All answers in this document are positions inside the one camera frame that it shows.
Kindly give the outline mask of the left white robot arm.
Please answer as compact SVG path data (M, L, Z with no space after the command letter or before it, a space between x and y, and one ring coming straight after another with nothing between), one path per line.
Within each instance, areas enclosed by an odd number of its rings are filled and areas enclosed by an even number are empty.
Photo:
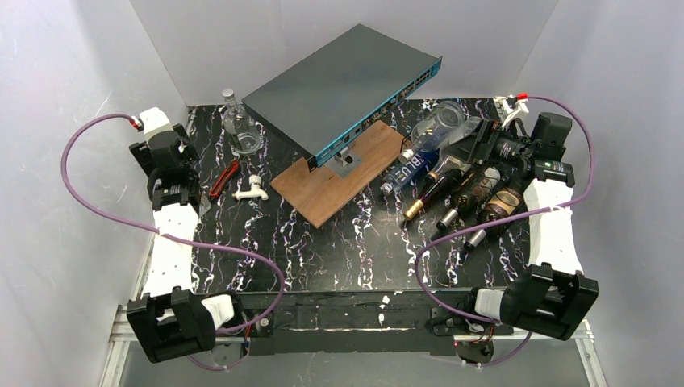
M148 177L154 225L160 233L153 241L141 295L127 304L127 320L153 364L209 351L218 329L236 316L235 302L229 293L194 294L193 248L164 237L191 239L206 209L194 169L197 152L181 124L146 131L144 142L129 149Z

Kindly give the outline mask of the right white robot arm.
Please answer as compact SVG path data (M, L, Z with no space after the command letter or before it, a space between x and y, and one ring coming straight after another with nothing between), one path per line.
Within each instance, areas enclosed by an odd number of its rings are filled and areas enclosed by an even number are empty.
M478 215L487 227L472 232L465 249L501 234L507 219L526 210L528 266L505 289L474 288L465 310L519 329L567 340L599 295L597 281L584 275L572 228L573 167L562 162L570 118L539 114L530 135L519 135L489 119L465 140L469 160L507 168L507 178Z

